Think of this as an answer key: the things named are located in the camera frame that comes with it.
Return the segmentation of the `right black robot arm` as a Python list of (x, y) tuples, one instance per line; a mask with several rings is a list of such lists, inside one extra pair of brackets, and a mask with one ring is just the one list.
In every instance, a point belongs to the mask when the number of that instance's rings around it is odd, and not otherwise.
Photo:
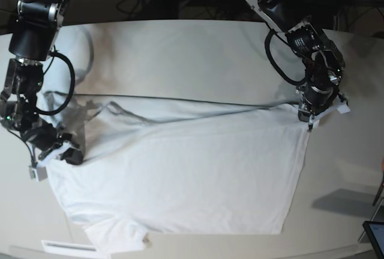
[[(4, 88), (1, 91), (1, 125), (27, 146), (40, 151), (31, 155), (34, 168), (57, 157), (71, 165), (83, 163), (83, 153), (72, 134), (43, 119), (62, 112), (74, 94), (75, 71), (70, 60), (55, 49), (69, 0), (18, 0), (17, 19), (11, 37)], [(64, 102), (54, 110), (37, 106), (44, 82), (43, 62), (59, 58), (67, 64), (70, 87)]]

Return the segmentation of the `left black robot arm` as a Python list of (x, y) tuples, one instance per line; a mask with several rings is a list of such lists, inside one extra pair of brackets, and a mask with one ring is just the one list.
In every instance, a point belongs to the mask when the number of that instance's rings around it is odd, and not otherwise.
[[(267, 24), (265, 53), (280, 77), (295, 86), (300, 94), (298, 118), (312, 131), (314, 123), (324, 115), (339, 98), (345, 61), (335, 43), (313, 22), (312, 6), (308, 0), (244, 0)], [(300, 80), (291, 79), (276, 63), (271, 53), (271, 41), (278, 37), (290, 47), (305, 66)]]

